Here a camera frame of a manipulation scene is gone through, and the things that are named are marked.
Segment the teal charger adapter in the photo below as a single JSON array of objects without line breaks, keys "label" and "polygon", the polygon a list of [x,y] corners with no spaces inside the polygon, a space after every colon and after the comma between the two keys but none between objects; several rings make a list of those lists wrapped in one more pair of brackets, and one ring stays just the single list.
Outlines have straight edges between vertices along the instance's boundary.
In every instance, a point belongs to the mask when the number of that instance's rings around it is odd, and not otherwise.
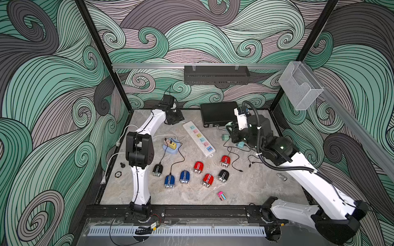
[{"label": "teal charger adapter", "polygon": [[238,148],[243,148],[244,145],[245,145],[245,143],[244,143],[243,141],[238,142],[238,143],[236,144],[236,146],[237,146]]}]

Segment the green charger adapter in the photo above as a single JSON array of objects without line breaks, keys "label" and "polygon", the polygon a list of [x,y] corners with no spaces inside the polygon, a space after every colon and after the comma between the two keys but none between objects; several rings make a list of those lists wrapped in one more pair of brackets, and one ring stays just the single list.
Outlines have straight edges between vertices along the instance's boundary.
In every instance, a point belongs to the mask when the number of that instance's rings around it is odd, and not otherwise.
[{"label": "green charger adapter", "polygon": [[222,135],[222,140],[223,141],[228,141],[229,139],[230,139],[229,135],[227,135],[227,134],[223,134]]}]

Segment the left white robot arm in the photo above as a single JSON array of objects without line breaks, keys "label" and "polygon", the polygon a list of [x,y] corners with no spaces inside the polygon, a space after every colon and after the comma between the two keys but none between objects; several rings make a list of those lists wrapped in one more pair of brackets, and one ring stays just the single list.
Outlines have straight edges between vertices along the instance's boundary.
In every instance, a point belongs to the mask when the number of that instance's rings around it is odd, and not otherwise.
[{"label": "left white robot arm", "polygon": [[147,168],[154,160],[153,137],[161,124],[175,125],[184,120],[177,108],[177,99],[164,95],[147,120],[134,132],[126,135],[126,160],[133,177],[133,197],[130,210],[141,218],[149,218],[151,213],[151,195],[149,192]]}]

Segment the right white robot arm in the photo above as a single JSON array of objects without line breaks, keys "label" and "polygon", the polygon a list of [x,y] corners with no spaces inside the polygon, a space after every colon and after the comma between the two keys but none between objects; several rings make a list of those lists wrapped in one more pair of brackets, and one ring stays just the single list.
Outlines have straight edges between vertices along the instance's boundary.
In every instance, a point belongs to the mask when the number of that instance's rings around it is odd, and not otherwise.
[{"label": "right white robot arm", "polygon": [[281,224],[288,221],[316,230],[335,245],[352,239],[367,215],[367,204],[340,191],[290,140],[275,136],[269,120],[257,110],[241,106],[234,109],[234,115],[236,121],[226,125],[232,142],[243,142],[255,150],[260,163],[271,170],[289,174],[317,202],[308,206],[270,197],[261,206],[261,214],[268,226],[267,237],[276,240],[280,236]]}]

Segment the red shaver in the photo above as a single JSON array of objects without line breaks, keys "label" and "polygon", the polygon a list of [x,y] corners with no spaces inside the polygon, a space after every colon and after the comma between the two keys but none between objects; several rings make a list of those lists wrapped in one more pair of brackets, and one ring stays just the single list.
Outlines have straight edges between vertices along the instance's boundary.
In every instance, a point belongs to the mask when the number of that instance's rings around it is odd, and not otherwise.
[{"label": "red shaver", "polygon": [[201,174],[204,169],[204,164],[200,161],[196,162],[193,167],[193,172],[197,174]]},{"label": "red shaver", "polygon": [[224,168],[228,168],[231,164],[231,158],[228,155],[223,155],[220,161],[220,165]]},{"label": "red shaver", "polygon": [[202,179],[202,185],[205,187],[210,187],[213,184],[214,177],[207,173]]}]

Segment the blue shaver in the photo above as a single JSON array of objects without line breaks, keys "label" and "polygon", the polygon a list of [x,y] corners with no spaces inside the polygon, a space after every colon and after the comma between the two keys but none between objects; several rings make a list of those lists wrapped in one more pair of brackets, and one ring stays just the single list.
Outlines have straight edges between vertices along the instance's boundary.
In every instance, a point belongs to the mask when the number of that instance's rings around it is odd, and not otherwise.
[{"label": "blue shaver", "polygon": [[175,178],[172,174],[169,174],[165,177],[164,187],[168,189],[175,187]]},{"label": "blue shaver", "polygon": [[188,184],[190,182],[190,173],[187,170],[183,170],[180,174],[180,183]]}]

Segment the yellow charger adapter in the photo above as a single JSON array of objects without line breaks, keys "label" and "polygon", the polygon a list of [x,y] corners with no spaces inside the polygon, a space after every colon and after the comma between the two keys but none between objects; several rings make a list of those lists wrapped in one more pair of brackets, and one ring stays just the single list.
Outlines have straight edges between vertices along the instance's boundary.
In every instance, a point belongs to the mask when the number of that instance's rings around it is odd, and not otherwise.
[{"label": "yellow charger adapter", "polygon": [[177,149],[177,144],[174,141],[170,141],[168,144],[169,148],[176,150]]}]

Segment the blue shaver front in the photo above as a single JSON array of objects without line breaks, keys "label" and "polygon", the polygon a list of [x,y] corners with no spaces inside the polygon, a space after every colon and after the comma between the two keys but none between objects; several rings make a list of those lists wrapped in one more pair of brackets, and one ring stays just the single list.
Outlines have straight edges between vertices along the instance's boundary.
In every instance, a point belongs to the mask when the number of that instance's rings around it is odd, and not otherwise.
[{"label": "blue shaver front", "polygon": [[169,174],[165,177],[164,187],[168,189],[175,187],[175,178],[172,174]]}]

